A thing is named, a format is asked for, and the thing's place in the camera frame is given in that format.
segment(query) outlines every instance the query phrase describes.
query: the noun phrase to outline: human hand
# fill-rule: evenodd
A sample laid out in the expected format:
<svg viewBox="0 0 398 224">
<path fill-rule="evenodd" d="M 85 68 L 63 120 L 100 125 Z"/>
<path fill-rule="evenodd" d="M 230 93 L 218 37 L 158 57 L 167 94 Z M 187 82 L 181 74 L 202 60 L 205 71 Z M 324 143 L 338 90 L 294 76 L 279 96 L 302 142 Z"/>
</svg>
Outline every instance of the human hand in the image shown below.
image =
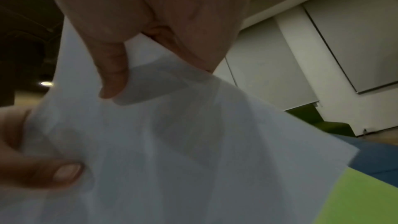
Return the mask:
<svg viewBox="0 0 398 224">
<path fill-rule="evenodd" d="M 0 186 L 57 189 L 70 186 L 82 174 L 74 161 L 22 155 L 23 125 L 29 107 L 0 108 Z"/>
<path fill-rule="evenodd" d="M 249 0 L 56 0 L 97 66 L 111 98 L 128 81 L 123 42 L 142 32 L 213 72 L 236 38 Z"/>
</svg>

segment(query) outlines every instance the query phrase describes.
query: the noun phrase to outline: ceiling light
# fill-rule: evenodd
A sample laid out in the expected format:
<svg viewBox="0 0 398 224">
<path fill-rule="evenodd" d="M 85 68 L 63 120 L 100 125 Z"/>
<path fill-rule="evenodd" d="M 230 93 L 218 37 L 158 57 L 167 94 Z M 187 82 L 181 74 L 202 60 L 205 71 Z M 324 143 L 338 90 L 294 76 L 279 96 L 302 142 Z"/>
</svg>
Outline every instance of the ceiling light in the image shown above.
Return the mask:
<svg viewBox="0 0 398 224">
<path fill-rule="evenodd" d="M 44 87 L 52 87 L 52 86 L 54 86 L 54 84 L 51 81 L 42 81 L 42 82 L 40 82 L 40 85 L 42 85 Z"/>
</svg>

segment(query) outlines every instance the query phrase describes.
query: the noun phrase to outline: light green object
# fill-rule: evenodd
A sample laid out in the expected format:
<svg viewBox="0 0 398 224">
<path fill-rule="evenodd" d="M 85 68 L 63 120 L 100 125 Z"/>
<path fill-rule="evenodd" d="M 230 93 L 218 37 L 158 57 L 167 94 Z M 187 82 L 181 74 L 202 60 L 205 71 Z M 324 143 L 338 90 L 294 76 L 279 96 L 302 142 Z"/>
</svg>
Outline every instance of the light green object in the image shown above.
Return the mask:
<svg viewBox="0 0 398 224">
<path fill-rule="evenodd" d="M 398 188 L 348 168 L 314 224 L 397 224 Z"/>
</svg>

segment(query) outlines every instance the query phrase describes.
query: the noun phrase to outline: blue surface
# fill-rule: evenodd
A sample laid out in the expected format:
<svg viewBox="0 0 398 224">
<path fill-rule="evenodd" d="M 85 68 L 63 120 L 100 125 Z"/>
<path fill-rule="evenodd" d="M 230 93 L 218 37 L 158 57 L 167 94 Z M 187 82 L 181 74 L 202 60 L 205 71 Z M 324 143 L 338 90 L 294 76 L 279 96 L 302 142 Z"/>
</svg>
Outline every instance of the blue surface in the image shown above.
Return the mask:
<svg viewBox="0 0 398 224">
<path fill-rule="evenodd" d="M 398 187 L 398 146 L 334 135 L 360 149 L 350 167 Z"/>
</svg>

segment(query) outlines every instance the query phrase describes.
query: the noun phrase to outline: wooden floor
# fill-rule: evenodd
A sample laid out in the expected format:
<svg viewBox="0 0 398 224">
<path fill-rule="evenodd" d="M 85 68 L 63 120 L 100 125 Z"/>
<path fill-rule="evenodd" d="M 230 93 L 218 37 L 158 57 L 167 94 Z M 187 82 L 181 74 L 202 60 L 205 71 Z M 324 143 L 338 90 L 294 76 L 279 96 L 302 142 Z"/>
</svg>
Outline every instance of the wooden floor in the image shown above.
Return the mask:
<svg viewBox="0 0 398 224">
<path fill-rule="evenodd" d="M 360 138 L 372 142 L 393 144 L 398 146 L 398 127 L 393 129 L 387 129 L 384 131 L 379 131 L 377 133 L 367 134 L 365 136 L 361 136 Z"/>
</svg>

